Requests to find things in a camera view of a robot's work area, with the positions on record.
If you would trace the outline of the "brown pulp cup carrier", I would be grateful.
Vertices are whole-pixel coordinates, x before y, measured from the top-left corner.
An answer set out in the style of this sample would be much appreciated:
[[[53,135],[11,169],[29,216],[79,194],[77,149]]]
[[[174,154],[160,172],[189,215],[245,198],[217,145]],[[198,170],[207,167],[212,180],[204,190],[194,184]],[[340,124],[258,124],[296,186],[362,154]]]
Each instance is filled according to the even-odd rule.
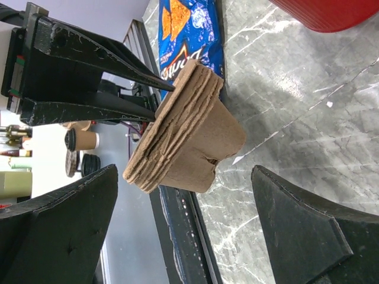
[[[189,60],[131,155],[123,178],[143,192],[159,185],[206,192],[217,165],[234,156],[246,134],[219,99],[224,80]]]

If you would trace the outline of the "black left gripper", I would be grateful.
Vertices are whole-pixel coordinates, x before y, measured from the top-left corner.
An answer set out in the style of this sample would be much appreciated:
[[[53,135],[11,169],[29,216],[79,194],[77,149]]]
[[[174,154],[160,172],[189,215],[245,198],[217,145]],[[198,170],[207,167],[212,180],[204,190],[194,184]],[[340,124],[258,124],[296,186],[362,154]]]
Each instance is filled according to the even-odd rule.
[[[39,102],[53,100],[62,88],[95,91],[102,71],[160,90],[175,89],[123,43],[45,16],[36,21],[34,48],[37,50],[31,51],[29,66],[22,67],[26,54],[23,21],[23,11],[1,5],[1,109],[21,111],[20,121],[29,126],[155,120],[155,113],[144,108],[133,112],[67,102]]]

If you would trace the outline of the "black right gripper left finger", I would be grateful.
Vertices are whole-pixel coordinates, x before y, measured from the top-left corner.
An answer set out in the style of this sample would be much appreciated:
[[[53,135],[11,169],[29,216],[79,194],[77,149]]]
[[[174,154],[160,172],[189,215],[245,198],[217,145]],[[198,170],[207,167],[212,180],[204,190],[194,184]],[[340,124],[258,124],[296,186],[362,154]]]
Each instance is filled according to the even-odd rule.
[[[117,195],[110,164],[1,209],[1,283],[92,283]]]

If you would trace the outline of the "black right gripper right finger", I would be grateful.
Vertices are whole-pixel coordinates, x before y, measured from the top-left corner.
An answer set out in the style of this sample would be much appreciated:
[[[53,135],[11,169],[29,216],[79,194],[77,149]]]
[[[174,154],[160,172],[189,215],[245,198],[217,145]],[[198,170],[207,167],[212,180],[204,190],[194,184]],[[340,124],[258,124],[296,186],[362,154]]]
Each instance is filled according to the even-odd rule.
[[[252,189],[276,283],[378,283],[378,216],[256,165]]]

